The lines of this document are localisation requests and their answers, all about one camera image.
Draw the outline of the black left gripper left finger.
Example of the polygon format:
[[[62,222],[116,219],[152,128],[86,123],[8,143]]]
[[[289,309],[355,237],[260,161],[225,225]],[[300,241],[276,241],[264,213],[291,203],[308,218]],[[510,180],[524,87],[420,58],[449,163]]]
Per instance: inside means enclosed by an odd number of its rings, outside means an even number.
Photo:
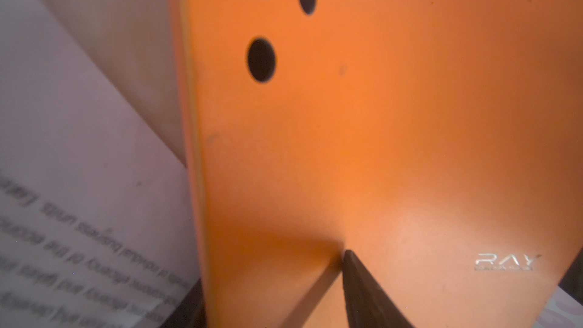
[[[161,328],[205,328],[205,303],[199,279]]]

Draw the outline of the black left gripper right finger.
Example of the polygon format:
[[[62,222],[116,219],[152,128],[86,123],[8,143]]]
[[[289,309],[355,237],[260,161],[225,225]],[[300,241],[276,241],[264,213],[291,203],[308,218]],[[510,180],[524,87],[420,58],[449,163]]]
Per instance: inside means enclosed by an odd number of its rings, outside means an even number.
[[[350,328],[413,328],[352,250],[343,255],[343,291]]]

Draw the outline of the large text paper sheet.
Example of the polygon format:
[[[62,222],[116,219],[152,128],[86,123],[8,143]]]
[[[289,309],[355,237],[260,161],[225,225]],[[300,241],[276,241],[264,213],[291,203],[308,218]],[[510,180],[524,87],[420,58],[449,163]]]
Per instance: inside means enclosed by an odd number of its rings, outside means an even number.
[[[199,277],[183,164],[43,0],[1,0],[1,325],[160,327]]]

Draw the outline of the orange and black folder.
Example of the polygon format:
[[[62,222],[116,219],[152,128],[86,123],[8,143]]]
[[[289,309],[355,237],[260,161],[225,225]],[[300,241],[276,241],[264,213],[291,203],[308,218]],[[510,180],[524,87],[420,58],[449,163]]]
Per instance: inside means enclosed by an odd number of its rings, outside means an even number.
[[[209,327],[531,327],[582,247],[582,0],[171,0]]]

